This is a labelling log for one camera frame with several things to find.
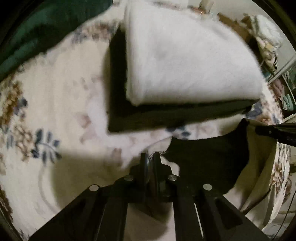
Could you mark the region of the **floral bed sheet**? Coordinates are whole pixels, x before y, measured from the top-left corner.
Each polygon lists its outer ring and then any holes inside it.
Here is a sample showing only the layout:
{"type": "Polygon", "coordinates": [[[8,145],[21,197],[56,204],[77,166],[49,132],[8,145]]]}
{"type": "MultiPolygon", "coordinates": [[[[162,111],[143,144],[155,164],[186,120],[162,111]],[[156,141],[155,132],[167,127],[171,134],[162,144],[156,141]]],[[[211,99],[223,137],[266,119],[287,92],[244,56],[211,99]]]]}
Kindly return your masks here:
{"type": "Polygon", "coordinates": [[[124,9],[113,6],[1,84],[1,209],[21,240],[88,185],[116,180],[141,151],[163,152],[172,138],[219,136],[242,119],[111,133],[109,42],[124,9]]]}

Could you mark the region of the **folded black garment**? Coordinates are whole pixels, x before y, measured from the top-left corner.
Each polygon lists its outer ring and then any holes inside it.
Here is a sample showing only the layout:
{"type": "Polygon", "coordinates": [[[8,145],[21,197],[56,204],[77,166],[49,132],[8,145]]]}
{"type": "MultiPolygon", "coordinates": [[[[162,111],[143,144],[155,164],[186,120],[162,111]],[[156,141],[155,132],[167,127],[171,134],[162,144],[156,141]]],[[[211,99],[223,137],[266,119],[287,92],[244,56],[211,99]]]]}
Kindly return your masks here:
{"type": "Polygon", "coordinates": [[[144,104],[133,106],[125,97],[126,40],[122,30],[117,30],[109,44],[110,84],[109,120],[110,132],[131,132],[176,128],[186,123],[223,118],[246,113],[255,100],[235,100],[201,104],[144,104]]]}

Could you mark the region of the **dark green folded blanket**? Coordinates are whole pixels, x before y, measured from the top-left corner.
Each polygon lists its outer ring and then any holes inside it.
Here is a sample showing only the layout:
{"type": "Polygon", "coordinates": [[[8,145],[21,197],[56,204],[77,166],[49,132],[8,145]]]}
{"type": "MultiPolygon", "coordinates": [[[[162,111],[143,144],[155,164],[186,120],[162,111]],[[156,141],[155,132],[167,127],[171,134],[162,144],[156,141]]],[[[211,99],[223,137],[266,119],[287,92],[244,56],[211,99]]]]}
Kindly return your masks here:
{"type": "Polygon", "coordinates": [[[1,79],[112,4],[111,0],[1,1],[1,79]]]}

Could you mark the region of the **beige garment with black collar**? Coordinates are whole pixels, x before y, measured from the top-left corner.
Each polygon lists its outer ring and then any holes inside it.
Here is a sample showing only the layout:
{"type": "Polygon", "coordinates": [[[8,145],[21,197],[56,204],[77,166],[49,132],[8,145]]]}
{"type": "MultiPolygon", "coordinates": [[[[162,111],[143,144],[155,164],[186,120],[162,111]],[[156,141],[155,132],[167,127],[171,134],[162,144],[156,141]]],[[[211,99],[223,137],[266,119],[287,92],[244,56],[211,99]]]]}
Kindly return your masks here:
{"type": "Polygon", "coordinates": [[[170,166],[187,184],[214,187],[262,231],[278,142],[258,135],[256,126],[266,125],[244,118],[222,136],[199,140],[171,137],[148,147],[144,197],[128,204],[123,239],[176,240],[173,205],[159,202],[156,196],[154,153],[159,153],[162,164],[170,166]]]}

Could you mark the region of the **pile of clothes on chair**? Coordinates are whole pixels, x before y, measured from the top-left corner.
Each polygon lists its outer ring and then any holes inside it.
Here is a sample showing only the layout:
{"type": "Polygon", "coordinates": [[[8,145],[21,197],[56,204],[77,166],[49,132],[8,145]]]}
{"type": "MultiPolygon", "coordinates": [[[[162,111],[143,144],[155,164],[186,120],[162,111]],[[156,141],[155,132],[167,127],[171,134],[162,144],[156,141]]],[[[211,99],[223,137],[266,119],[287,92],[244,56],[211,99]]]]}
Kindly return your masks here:
{"type": "Polygon", "coordinates": [[[275,73],[278,70],[277,50],[283,43],[277,26],[263,15],[244,14],[241,22],[247,25],[255,38],[262,61],[272,73],[275,73]]]}

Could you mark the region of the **folded white garment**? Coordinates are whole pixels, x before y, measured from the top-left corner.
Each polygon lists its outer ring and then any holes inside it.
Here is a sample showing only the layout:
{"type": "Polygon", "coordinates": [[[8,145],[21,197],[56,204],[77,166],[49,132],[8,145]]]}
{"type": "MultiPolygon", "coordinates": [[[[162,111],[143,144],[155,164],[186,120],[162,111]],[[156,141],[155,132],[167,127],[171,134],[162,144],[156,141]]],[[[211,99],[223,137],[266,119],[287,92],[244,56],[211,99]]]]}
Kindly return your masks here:
{"type": "Polygon", "coordinates": [[[260,98],[253,52],[220,21],[131,1],[124,18],[126,98],[135,106],[260,98]]]}

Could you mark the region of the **white wardrobe shelf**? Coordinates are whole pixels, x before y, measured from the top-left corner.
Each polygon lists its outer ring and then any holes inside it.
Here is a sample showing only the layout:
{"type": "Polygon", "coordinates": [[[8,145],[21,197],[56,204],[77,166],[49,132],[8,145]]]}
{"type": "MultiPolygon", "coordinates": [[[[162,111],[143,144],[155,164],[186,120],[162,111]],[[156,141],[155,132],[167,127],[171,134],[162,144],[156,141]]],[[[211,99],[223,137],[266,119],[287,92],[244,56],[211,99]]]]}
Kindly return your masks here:
{"type": "Polygon", "coordinates": [[[283,121],[295,123],[295,56],[269,78],[268,84],[280,106],[283,121]]]}

